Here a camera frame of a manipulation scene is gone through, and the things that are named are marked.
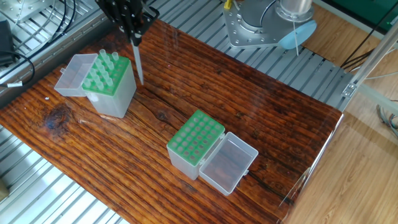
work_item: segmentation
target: wooden table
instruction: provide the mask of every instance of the wooden table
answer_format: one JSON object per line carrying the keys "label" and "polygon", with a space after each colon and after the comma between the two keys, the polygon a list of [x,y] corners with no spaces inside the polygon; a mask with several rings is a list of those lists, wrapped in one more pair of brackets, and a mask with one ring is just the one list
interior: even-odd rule
{"label": "wooden table", "polygon": [[[80,53],[129,57],[113,30]],[[140,45],[145,85],[123,119],[59,95],[59,66],[0,111],[0,123],[131,223],[276,223],[341,112],[162,22]],[[225,197],[170,163],[166,144],[200,109],[259,151]]]}

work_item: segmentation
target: clear plastic box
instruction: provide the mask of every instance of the clear plastic box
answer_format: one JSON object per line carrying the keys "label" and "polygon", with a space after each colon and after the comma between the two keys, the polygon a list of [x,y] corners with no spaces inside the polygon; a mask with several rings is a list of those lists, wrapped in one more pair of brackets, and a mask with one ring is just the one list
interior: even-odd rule
{"label": "clear plastic box", "polygon": [[91,80],[90,74],[87,79],[89,79],[91,85],[83,84],[83,89],[97,112],[123,118],[137,89],[131,62],[125,57],[118,57],[117,61],[112,59],[114,69],[109,69],[103,60],[102,63],[105,65],[104,68],[110,79],[112,79],[112,85],[109,86],[104,77],[99,75],[100,81],[103,83],[103,89],[100,90]]}
{"label": "clear plastic box", "polygon": [[86,96],[81,84],[97,57],[98,54],[74,55],[54,89],[62,96]]}
{"label": "clear plastic box", "polygon": [[167,143],[173,166],[195,180],[199,176],[200,161],[215,149],[224,133],[224,126],[202,111],[196,111]]}
{"label": "clear plastic box", "polygon": [[228,196],[259,152],[228,132],[199,169],[199,175],[209,184]]}
{"label": "clear plastic box", "polygon": [[167,143],[173,166],[195,180],[199,175],[224,195],[229,195],[258,151],[211,117],[196,111]]}

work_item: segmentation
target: blue plastic part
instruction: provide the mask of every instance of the blue plastic part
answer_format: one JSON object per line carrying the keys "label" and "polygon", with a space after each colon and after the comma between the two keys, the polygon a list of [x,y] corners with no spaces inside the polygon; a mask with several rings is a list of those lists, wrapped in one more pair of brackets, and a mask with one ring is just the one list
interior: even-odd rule
{"label": "blue plastic part", "polygon": [[[300,45],[304,41],[306,41],[314,33],[316,28],[317,28],[317,23],[314,20],[308,21],[305,24],[296,28],[297,44]],[[294,31],[290,32],[284,38],[282,38],[278,44],[287,50],[296,48],[296,42],[294,40]]]}

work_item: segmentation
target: open box lid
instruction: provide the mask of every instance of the open box lid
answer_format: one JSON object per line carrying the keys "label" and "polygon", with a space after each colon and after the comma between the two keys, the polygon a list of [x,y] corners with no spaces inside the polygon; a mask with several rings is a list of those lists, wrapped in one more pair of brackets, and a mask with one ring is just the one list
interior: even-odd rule
{"label": "open box lid", "polygon": [[54,89],[63,96],[86,96],[81,84],[97,57],[98,54],[74,55]]}
{"label": "open box lid", "polygon": [[228,132],[199,169],[199,175],[228,196],[259,152]]}

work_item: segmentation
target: wooden floor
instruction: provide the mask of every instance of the wooden floor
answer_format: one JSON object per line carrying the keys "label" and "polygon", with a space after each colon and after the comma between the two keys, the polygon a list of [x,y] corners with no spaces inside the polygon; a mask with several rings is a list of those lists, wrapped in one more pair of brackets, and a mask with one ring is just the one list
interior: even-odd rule
{"label": "wooden floor", "polygon": [[[341,65],[367,33],[315,7],[318,29],[305,44]],[[359,54],[379,43],[366,42]],[[398,50],[372,72],[398,71]],[[365,83],[398,100],[398,75]],[[358,93],[286,223],[398,223],[398,139],[376,115],[376,103]]]}

